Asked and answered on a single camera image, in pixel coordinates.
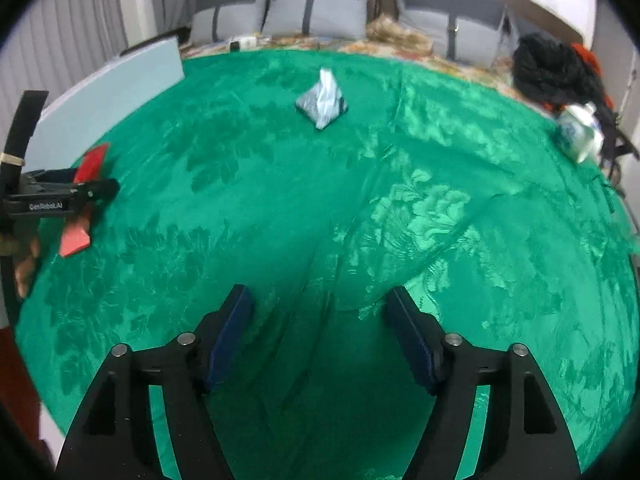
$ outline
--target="pink object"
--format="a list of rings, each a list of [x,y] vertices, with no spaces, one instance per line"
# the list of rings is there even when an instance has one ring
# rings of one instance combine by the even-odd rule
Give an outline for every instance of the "pink object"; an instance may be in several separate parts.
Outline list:
[[[74,177],[75,183],[88,182],[100,177],[100,168],[108,148],[109,144],[105,143],[90,149],[84,154],[82,163]],[[89,236],[91,211],[92,205],[87,204],[78,216],[65,220],[62,237],[60,238],[60,250],[58,251],[58,254],[63,258],[79,253],[91,245],[91,237]]]

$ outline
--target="silver packet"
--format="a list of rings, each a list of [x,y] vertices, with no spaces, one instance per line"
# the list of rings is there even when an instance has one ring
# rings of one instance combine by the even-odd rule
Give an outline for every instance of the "silver packet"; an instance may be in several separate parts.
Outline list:
[[[338,82],[326,68],[320,69],[320,81],[296,100],[296,107],[308,115],[318,130],[347,111]]]

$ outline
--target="beige band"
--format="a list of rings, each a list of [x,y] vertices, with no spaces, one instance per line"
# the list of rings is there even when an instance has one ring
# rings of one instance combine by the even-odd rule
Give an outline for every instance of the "beige band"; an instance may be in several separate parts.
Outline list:
[[[24,166],[24,159],[19,156],[9,155],[8,153],[0,153],[0,162],[11,164],[12,166]]]

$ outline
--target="silver screw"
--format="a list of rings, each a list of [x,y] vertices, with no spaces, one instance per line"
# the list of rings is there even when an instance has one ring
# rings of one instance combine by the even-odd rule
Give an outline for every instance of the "silver screw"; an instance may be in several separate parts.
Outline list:
[[[182,332],[178,336],[178,344],[182,346],[190,345],[194,341],[196,341],[196,335],[193,332]]]
[[[449,343],[451,346],[460,346],[462,345],[462,336],[460,334],[456,334],[455,332],[449,332],[446,336],[444,336],[444,341]]]
[[[524,346],[522,343],[516,343],[511,347],[513,353],[519,355],[520,357],[524,357],[529,354],[529,349]]]
[[[111,349],[111,354],[115,357],[122,357],[126,353],[127,353],[127,345],[125,345],[124,343],[118,343],[117,345],[114,345],[113,348]]]

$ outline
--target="light blue panel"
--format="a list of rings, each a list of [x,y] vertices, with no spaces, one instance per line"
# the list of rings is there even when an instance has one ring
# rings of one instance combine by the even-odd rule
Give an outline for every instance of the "light blue panel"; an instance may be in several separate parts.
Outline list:
[[[68,168],[117,123],[182,79],[175,38],[113,59],[44,110],[24,170]]]

